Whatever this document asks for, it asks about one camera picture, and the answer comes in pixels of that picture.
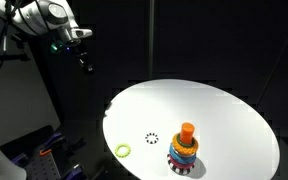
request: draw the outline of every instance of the table surface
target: table surface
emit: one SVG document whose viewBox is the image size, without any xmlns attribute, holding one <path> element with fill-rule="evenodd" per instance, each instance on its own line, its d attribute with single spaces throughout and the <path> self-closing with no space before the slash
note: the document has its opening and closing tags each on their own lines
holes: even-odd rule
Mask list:
<svg viewBox="0 0 288 180">
<path fill-rule="evenodd" d="M 242 100 L 209 85 L 171 79 L 140 83 L 118 94 L 105 114 L 108 147 L 116 157 L 116 146 L 129 144 L 129 156 L 116 158 L 143 180 L 268 180 L 278 168 L 279 146 L 267 122 Z M 195 168 L 186 176 L 167 163 L 183 122 L 195 126 L 199 142 Z M 159 141 L 147 143 L 148 133 Z"/>
</svg>

